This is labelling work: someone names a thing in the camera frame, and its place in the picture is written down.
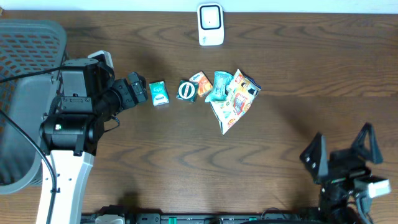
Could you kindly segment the dark green round-logo packet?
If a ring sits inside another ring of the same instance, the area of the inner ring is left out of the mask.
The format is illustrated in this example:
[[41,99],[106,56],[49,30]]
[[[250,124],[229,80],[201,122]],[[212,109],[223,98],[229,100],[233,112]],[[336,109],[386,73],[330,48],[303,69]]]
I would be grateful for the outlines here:
[[197,98],[198,84],[188,80],[181,80],[178,86],[176,98],[195,102]]

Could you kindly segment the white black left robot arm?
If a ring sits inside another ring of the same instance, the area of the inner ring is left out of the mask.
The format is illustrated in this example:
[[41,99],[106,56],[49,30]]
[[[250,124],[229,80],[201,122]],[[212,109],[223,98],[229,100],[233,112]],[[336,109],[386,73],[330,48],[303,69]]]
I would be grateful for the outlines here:
[[147,101],[146,80],[136,72],[115,79],[99,57],[62,65],[60,111],[40,125],[40,148],[51,165],[43,171],[37,223],[79,223],[85,189],[105,122]]

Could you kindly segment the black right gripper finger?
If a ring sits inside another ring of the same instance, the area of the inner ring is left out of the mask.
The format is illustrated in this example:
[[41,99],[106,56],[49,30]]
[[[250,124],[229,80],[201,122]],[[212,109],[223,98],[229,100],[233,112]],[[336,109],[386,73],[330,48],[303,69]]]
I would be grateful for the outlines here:
[[328,176],[328,158],[325,137],[316,133],[311,143],[301,153],[300,160],[309,171],[314,183],[320,184]]
[[353,141],[351,148],[364,160],[373,164],[381,164],[384,161],[371,123],[364,124]]

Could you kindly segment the white teal tissue pack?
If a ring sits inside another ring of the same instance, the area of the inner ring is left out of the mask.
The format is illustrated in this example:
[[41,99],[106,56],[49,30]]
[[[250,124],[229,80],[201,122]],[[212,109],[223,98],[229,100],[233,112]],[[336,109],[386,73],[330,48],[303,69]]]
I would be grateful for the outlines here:
[[154,106],[169,103],[169,96],[165,87],[165,82],[154,82],[149,84],[152,102]]

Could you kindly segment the orange tissue packet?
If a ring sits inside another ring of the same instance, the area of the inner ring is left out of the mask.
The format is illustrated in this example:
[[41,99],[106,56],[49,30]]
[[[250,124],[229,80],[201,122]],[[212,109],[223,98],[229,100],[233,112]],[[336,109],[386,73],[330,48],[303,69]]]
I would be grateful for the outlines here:
[[189,79],[190,82],[198,84],[197,93],[200,97],[205,96],[213,89],[213,85],[203,72],[198,72]]

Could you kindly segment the yellow printed bag pack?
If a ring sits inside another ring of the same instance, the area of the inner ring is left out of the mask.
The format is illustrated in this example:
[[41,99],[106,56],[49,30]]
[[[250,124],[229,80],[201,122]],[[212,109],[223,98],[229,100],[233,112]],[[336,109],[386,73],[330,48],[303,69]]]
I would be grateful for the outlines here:
[[214,89],[217,93],[225,93],[225,99],[208,100],[211,109],[219,121],[222,134],[228,130],[249,110],[252,102],[261,91],[253,78],[237,69],[231,81],[221,89]]

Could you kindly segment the teal snack packet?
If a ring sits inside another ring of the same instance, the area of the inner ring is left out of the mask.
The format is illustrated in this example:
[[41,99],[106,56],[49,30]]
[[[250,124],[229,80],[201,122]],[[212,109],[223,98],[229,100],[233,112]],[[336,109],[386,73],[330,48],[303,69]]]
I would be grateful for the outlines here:
[[205,103],[211,101],[224,101],[227,98],[227,89],[231,80],[233,79],[232,74],[224,71],[215,71],[214,85],[211,92],[205,98]]

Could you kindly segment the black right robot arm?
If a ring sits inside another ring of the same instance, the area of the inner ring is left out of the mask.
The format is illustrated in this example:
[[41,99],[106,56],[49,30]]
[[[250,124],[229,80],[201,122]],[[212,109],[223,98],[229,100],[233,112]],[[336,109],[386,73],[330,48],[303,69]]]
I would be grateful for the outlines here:
[[325,137],[317,133],[300,160],[321,186],[318,217],[325,223],[372,223],[372,200],[391,192],[389,179],[372,175],[367,161],[383,163],[372,124],[365,123],[352,145],[327,154]]

